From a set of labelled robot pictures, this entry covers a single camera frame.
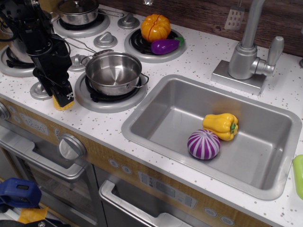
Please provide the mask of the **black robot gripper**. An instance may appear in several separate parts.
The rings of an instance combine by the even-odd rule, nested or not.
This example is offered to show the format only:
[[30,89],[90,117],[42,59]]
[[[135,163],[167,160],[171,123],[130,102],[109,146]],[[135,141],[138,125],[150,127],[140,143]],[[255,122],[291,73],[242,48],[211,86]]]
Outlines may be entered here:
[[67,72],[71,66],[70,52],[69,45],[57,34],[26,42],[26,53],[36,67],[34,76],[50,96],[54,95],[60,107],[74,101]]

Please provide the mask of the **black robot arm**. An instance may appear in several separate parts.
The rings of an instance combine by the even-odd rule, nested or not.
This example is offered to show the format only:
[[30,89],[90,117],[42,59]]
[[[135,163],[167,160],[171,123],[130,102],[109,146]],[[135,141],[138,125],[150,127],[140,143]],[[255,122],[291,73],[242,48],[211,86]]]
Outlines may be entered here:
[[74,101],[68,69],[72,64],[71,49],[53,31],[53,25],[36,0],[2,0],[0,18],[13,36],[20,38],[26,54],[33,61],[33,75],[60,107]]

